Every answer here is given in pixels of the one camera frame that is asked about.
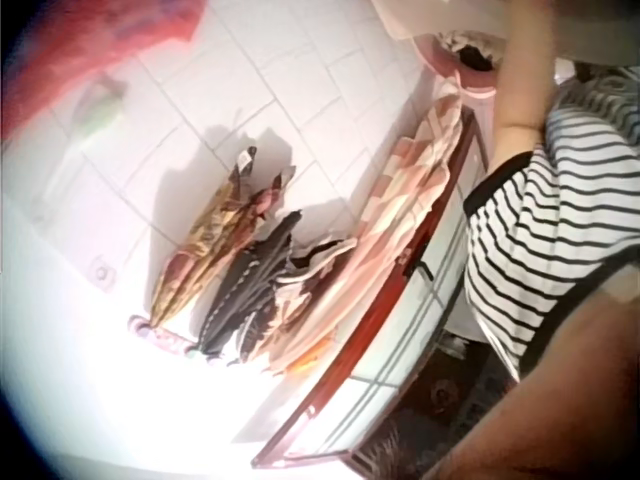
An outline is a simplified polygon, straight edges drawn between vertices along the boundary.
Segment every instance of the striped shirt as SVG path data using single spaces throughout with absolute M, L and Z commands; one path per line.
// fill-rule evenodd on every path
M 636 72 L 564 84 L 545 143 L 503 164 L 465 201 L 467 299 L 515 378 L 537 363 L 546 345 L 536 337 L 562 322 L 564 300 L 608 259 L 637 255 Z

